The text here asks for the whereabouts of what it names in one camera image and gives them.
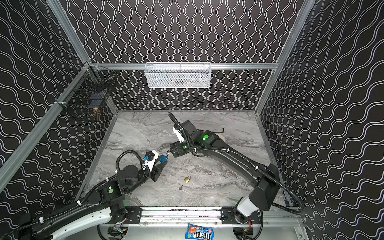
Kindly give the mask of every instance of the marble tabletop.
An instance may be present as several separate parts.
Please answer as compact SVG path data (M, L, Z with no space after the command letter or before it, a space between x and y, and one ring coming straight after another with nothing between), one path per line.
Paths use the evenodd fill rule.
M265 145L253 112L174 112L180 121L190 120L196 128L225 132L226 143L249 158L270 164ZM150 150L165 154L169 145L177 141L172 131L173 122L167 112L119 112L108 143L96 166L89 188L111 176L115 171L116 158L128 149L140 156ZM120 168L136 165L133 154L125 155ZM191 176L185 183L184 178ZM168 163L157 182L148 180L132 195L126 196L127 206L234 206L241 196L252 187L226 165L210 157L186 154L178 158L169 155ZM285 205L280 190L275 202Z

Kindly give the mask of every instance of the brass padlock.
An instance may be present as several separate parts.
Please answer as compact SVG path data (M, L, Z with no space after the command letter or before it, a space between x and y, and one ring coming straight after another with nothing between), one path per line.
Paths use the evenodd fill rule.
M184 178L184 181L189 182L189 180L191 180L191 178L192 178L191 176L188 176L188 177Z

